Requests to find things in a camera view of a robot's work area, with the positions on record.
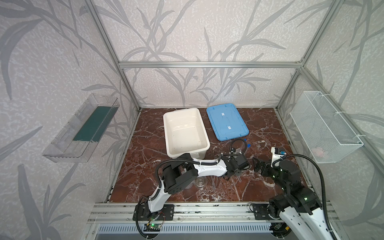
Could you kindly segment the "white plastic tub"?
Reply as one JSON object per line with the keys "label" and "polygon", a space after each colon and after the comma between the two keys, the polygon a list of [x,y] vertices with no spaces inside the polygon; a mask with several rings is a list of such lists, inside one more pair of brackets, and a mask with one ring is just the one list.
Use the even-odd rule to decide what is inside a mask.
{"label": "white plastic tub", "polygon": [[210,141],[199,109],[176,110],[163,115],[167,155],[175,159],[185,153],[204,159]]}

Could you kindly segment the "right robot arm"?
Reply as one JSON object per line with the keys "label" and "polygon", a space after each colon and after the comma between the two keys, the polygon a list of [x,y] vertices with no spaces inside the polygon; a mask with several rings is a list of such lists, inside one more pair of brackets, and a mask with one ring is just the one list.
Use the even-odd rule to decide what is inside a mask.
{"label": "right robot arm", "polygon": [[[314,165],[321,181],[321,197],[304,186],[301,171],[290,158],[303,158]],[[281,219],[299,240],[340,240],[328,216],[325,180],[320,167],[307,156],[282,155],[270,164],[253,158],[254,172],[271,178],[283,193],[269,200],[268,214]]]}

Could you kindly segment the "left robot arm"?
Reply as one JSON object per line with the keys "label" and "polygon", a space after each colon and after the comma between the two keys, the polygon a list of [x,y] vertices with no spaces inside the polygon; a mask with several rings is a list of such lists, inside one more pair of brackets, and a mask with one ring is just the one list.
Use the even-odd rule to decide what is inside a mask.
{"label": "left robot arm", "polygon": [[133,220],[151,221],[160,214],[164,220],[172,220],[171,205],[166,204],[170,196],[184,191],[197,178],[214,176],[228,181],[234,175],[240,176],[251,166],[246,158],[249,146],[246,140],[237,138],[231,142],[228,154],[221,153],[214,160],[199,160],[185,153],[159,163],[154,173],[158,186],[150,196],[140,197]]}

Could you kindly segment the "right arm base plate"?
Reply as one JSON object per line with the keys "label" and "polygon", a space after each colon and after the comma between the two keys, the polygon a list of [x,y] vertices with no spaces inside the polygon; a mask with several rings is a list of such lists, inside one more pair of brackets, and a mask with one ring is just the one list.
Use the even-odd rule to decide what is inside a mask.
{"label": "right arm base plate", "polygon": [[254,214],[255,220],[280,220],[280,218],[274,218],[269,212],[270,204],[250,204],[250,211]]}

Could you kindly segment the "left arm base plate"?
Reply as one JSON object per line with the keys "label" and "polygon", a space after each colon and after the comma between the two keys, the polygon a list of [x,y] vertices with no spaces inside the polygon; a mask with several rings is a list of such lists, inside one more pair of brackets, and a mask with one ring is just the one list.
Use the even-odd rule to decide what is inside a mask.
{"label": "left arm base plate", "polygon": [[134,221],[172,221],[174,218],[174,205],[164,205],[164,207],[157,212],[151,212],[147,204],[141,204],[135,207],[133,220]]}

